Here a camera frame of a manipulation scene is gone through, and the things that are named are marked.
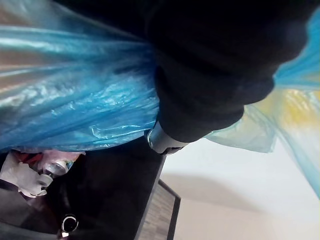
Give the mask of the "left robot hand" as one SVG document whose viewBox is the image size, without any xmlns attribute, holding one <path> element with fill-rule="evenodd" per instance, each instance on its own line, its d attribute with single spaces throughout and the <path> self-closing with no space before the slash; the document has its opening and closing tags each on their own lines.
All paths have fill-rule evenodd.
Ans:
<svg viewBox="0 0 320 240">
<path fill-rule="evenodd" d="M 307 43 L 317 0 L 63 0 L 149 41 L 159 112 L 148 142 L 169 154 L 236 123 Z"/>
</svg>

